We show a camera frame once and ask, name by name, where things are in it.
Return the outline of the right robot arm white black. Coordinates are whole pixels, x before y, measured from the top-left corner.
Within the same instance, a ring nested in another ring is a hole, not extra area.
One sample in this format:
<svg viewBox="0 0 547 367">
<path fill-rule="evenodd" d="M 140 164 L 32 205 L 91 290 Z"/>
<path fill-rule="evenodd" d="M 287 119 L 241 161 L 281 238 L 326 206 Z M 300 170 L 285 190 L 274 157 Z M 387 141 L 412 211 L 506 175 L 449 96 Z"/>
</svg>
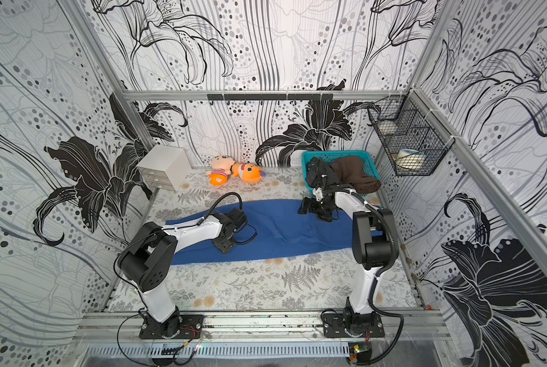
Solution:
<svg viewBox="0 0 547 367">
<path fill-rule="evenodd" d="M 319 197 L 304 198 L 298 213 L 314 213 L 329 221 L 335 209 L 352 220 L 352 253 L 361 266 L 342 312 L 345 332 L 353 336 L 371 333 L 382 317 L 397 319 L 398 329 L 402 330 L 402 314 L 381 310 L 374 304 L 385 273 L 399 257 L 393 213 L 369 203 L 354 189 L 346 187 L 321 191 Z"/>
</svg>

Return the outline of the blue long pants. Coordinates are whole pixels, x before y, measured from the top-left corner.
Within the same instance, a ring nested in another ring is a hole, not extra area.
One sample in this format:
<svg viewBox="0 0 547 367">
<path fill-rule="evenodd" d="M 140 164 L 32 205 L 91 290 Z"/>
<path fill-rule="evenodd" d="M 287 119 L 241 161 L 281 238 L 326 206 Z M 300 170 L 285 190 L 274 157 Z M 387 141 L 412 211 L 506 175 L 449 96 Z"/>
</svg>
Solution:
<svg viewBox="0 0 547 367">
<path fill-rule="evenodd" d="M 317 216 L 299 214 L 298 200 L 259 200 L 243 204 L 247 226 L 233 235 L 237 242 L 222 253 L 211 239 L 185 249 L 164 251 L 163 258 L 171 265 L 257 261 L 289 258 L 341 249 L 351 249 L 359 234 L 348 214 L 333 214 L 332 222 Z"/>
</svg>

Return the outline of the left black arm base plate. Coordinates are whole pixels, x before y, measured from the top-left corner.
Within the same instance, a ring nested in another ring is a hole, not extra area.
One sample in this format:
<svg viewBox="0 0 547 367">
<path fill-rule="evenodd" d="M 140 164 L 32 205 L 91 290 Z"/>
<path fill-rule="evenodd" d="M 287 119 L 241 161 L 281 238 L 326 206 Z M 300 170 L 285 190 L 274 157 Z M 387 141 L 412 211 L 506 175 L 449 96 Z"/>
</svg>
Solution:
<svg viewBox="0 0 547 367">
<path fill-rule="evenodd" d="M 203 331 L 203 324 L 204 316 L 201 314 L 174 314 L 163 323 L 145 314 L 139 337 L 143 340 L 198 339 Z"/>
</svg>

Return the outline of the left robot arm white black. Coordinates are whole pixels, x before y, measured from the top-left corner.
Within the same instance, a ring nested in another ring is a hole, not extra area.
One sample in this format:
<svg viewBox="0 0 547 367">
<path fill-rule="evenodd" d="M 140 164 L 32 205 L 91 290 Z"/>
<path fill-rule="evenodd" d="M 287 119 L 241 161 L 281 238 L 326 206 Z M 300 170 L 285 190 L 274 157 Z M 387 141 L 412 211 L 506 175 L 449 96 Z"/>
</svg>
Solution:
<svg viewBox="0 0 547 367">
<path fill-rule="evenodd" d="M 182 337 L 185 330 L 201 328 L 201 321 L 184 324 L 180 310 L 171 300 L 166 277 L 175 254 L 206 240 L 223 254 L 238 244 L 235 234 L 247 226 L 242 209 L 215 211 L 174 226 L 144 224 L 131 244 L 117 257 L 116 265 L 133 285 L 143 305 L 143 339 Z"/>
</svg>

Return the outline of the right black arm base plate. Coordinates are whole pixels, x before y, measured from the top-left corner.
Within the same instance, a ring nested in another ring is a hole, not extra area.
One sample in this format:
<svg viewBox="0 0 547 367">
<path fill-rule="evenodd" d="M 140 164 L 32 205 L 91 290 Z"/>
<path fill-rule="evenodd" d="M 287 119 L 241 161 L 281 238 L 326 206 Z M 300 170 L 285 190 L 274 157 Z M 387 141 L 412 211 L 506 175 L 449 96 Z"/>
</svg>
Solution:
<svg viewBox="0 0 547 367">
<path fill-rule="evenodd" d="M 376 312 L 347 314 L 337 312 L 321 313 L 323 334 L 326 338 L 382 338 L 385 329 Z"/>
</svg>

